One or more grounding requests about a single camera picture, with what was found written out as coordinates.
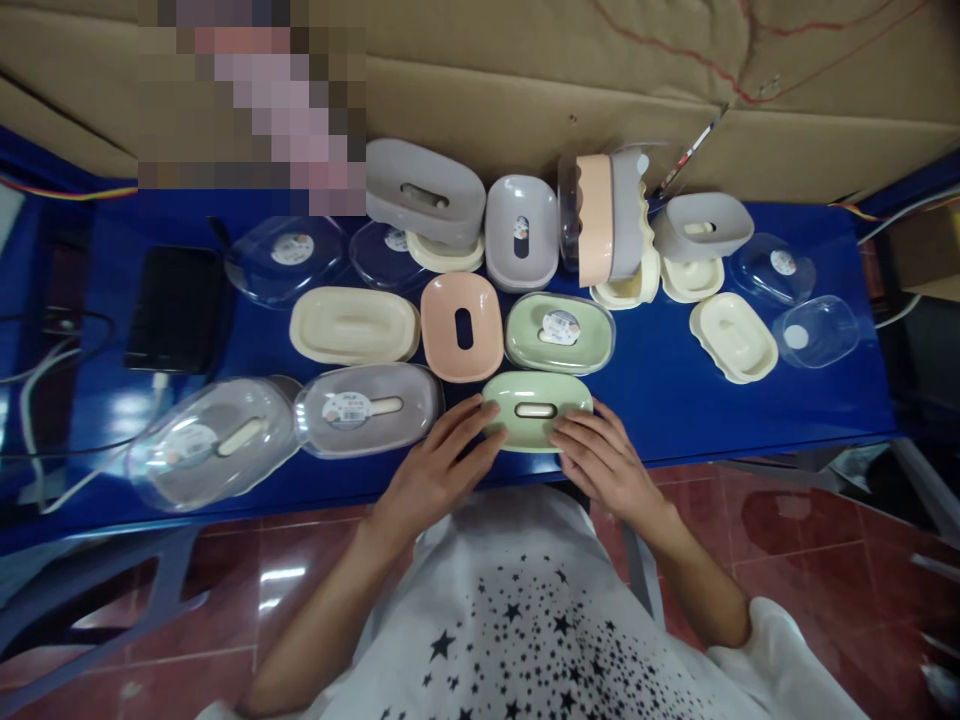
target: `blue table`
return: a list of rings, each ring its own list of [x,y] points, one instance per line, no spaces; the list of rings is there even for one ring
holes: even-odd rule
[[[0,259],[0,279],[15,270],[17,258],[33,242],[30,200]],[[204,216],[223,217],[234,237],[270,214],[288,214],[285,193],[141,193],[102,203],[96,212],[86,309],[115,318],[119,339],[86,363],[78,376],[71,446],[91,447],[135,434],[147,421],[150,377],[122,367],[126,328],[137,291],[140,267],[154,244],[216,247]],[[865,443],[897,433],[866,287],[853,235],[852,216],[839,208],[752,204],[758,232],[770,232],[809,253],[817,265],[816,295],[844,298],[861,319],[862,340],[842,361],[819,371],[779,363],[763,381],[738,386],[727,382],[690,334],[691,305],[670,301],[661,291],[651,305],[615,313],[617,345],[610,364],[584,378],[600,399],[620,414],[637,449],[651,467],[785,452],[816,446]],[[349,230],[360,221],[351,219]],[[340,284],[360,286],[352,269]],[[552,292],[586,296],[562,270]],[[725,290],[735,289],[727,281]],[[504,317],[518,296],[501,294]],[[419,305],[419,293],[410,298]],[[769,325],[783,308],[748,296]],[[307,381],[330,368],[300,356],[288,338],[289,312],[237,300],[233,331],[222,376],[280,373]],[[422,348],[413,362],[424,362]],[[501,370],[511,369],[504,361]],[[174,379],[180,400],[196,380]],[[446,386],[448,406],[482,384]],[[300,452],[249,493],[188,516],[170,516],[144,505],[116,474],[105,474],[59,512],[28,517],[0,532],[0,553],[67,535],[134,531],[184,523],[229,519],[367,503],[387,486],[405,451],[348,461],[322,461]],[[70,483],[103,456],[68,461]],[[482,487],[559,479],[553,455],[502,453]]]

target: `hand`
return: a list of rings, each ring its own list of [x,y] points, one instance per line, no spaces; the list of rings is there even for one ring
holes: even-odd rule
[[[593,413],[557,418],[550,442],[560,448],[560,468],[594,502],[606,506],[644,539],[669,532],[677,518],[640,462],[614,412],[593,399]]]
[[[477,433],[500,412],[497,403],[481,407],[474,395],[449,410],[397,468],[390,487],[373,508],[370,520],[391,542],[406,545],[460,505],[493,465],[507,441],[503,428],[463,452]]]

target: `black phone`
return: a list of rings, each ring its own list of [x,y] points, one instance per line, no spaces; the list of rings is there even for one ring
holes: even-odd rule
[[[123,364],[130,370],[202,375],[213,360],[223,262],[213,250],[147,251]]]

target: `person's right hand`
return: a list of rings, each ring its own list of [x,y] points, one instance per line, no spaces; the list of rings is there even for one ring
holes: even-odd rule
[[[564,475],[644,539],[669,532],[673,505],[650,479],[620,418],[596,398],[593,404],[600,417],[577,410],[553,423],[550,442],[561,451]]]

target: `person's left hand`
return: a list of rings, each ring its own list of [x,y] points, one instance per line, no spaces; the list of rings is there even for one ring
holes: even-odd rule
[[[370,521],[391,542],[406,545],[452,511],[490,471],[507,441],[503,428],[459,462],[477,433],[500,411],[497,403],[481,406],[474,395],[449,410],[397,468],[390,487],[370,514]]]

